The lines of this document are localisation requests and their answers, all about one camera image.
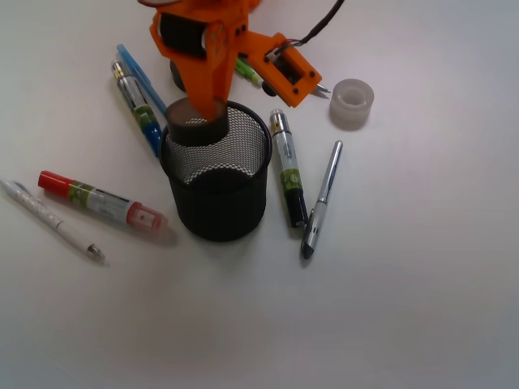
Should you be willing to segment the orange gripper body with motor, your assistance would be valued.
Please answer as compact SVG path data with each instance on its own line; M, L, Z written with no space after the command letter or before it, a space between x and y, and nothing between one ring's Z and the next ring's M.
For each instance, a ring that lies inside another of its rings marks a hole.
M150 33L161 54L215 62L235 51L258 55L258 36L248 31L248 15L258 1L151 1L156 10Z

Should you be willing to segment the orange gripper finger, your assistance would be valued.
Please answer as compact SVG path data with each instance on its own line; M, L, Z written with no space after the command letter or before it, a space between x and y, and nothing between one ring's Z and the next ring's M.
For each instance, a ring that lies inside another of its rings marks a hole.
M228 45L212 45L210 47L211 81L210 101L228 100L229 90L234 77L234 68L238 59L238 51Z
M221 102L216 85L221 62L213 57L203 60L189 56L177 56L173 62L192 105L204 119L215 120L219 115L217 105Z

